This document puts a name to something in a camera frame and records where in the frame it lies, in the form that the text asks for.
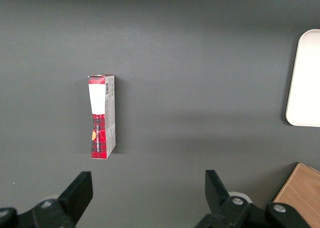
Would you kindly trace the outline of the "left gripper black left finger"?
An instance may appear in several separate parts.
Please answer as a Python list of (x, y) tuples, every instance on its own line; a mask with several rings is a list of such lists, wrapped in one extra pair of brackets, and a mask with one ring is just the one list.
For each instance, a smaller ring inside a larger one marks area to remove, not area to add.
[(92, 173), (82, 171), (58, 198), (47, 198), (21, 214), (13, 207), (1, 208), (0, 226), (76, 227), (92, 197)]

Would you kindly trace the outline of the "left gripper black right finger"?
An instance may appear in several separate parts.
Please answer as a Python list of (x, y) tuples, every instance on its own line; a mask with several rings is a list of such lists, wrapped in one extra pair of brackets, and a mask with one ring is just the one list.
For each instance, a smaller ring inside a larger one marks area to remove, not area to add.
[(230, 195), (215, 170), (205, 171), (205, 197), (211, 213), (196, 227), (310, 227), (292, 206), (269, 203), (265, 209)]

